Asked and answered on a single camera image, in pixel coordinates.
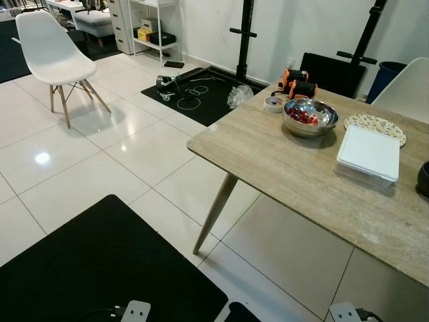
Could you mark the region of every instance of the stainless steel bowl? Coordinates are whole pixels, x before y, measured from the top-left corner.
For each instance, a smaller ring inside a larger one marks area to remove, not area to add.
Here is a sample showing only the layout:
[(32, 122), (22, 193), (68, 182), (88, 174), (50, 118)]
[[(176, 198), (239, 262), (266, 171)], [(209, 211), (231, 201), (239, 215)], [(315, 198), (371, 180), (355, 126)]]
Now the stainless steel bowl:
[[(304, 124), (292, 119), (287, 112), (289, 109), (298, 108), (307, 111), (308, 115), (317, 117), (317, 125)], [(330, 106), (314, 99), (291, 99), (283, 108), (283, 123), (294, 134), (301, 138), (315, 138), (323, 136), (336, 127), (340, 117)]]

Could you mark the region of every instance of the cushion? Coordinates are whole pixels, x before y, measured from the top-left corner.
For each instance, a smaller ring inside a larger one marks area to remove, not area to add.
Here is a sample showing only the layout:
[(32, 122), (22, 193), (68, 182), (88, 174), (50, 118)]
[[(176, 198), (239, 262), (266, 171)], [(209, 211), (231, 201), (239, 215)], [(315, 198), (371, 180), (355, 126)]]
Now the cushion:
[(108, 25), (112, 24), (112, 20), (110, 18), (109, 9), (98, 11), (80, 11), (74, 14), (74, 18), (79, 21), (83, 21), (90, 25)]

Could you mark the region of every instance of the container lid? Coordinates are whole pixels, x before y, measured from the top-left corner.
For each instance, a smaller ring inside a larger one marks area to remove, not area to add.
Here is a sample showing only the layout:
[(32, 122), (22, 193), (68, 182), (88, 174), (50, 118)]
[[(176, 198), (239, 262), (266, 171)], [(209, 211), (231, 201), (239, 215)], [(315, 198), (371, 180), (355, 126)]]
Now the container lid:
[(395, 182), (400, 171), (400, 141), (351, 125), (336, 159), (349, 168)]

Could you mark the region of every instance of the round placemat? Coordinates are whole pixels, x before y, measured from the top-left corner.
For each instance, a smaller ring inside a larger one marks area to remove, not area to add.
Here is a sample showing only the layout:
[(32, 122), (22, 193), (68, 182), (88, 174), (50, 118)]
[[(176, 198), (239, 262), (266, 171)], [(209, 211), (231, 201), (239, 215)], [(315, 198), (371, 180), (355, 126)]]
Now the round placemat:
[(368, 114), (354, 114), (344, 120), (344, 127), (347, 129), (349, 125), (356, 125), (363, 129), (370, 129), (385, 136), (397, 138), (400, 145), (403, 146), (407, 142), (405, 133), (392, 122)]

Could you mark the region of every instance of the plastic bag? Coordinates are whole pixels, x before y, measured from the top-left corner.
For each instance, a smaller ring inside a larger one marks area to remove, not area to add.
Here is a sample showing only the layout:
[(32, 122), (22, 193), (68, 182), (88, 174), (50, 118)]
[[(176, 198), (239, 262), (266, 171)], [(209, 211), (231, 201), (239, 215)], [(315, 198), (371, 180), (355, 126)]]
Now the plastic bag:
[(233, 87), (233, 90), (228, 95), (227, 105), (230, 109), (235, 109), (252, 97), (253, 91), (250, 87), (246, 85)]

